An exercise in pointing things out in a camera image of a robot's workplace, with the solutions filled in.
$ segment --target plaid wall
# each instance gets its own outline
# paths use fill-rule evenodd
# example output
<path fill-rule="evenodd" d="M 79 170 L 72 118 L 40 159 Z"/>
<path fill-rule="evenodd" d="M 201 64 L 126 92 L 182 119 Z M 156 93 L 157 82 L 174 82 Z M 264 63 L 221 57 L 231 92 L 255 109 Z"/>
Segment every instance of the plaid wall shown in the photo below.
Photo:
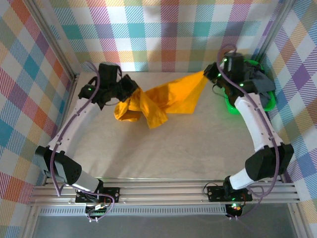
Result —
<path fill-rule="evenodd" d="M 60 123 L 70 80 L 22 0 L 0 1 L 0 238 L 17 237 L 36 147 Z"/>
<path fill-rule="evenodd" d="M 288 173 L 317 237 L 317 1 L 299 0 L 269 48 L 264 65 L 276 84 L 272 124 L 294 146 Z"/>
<path fill-rule="evenodd" d="M 53 11 L 48 12 L 44 1 L 37 3 L 73 64 L 70 51 L 81 65 L 86 60 L 111 61 L 124 71 L 172 72 L 204 69 L 227 43 L 252 55 L 283 2 L 49 0 Z M 52 14 L 57 16 L 71 49 L 65 47 L 58 27 L 52 24 Z"/>

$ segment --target white tabletop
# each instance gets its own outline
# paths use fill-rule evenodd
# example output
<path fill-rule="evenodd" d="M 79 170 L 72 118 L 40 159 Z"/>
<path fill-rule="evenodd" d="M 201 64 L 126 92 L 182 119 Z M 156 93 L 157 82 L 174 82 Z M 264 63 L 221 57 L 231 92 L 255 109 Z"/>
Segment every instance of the white tabletop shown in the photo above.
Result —
<path fill-rule="evenodd" d="M 188 73 L 130 72 L 145 91 Z M 72 100 L 93 77 L 82 73 Z M 240 115 L 231 115 L 224 99 L 207 83 L 192 115 L 172 115 L 149 129 L 138 122 L 117 121 L 115 106 L 104 107 L 87 128 L 74 160 L 95 177 L 158 179 L 224 179 L 244 167 L 254 153 L 253 142 Z"/>

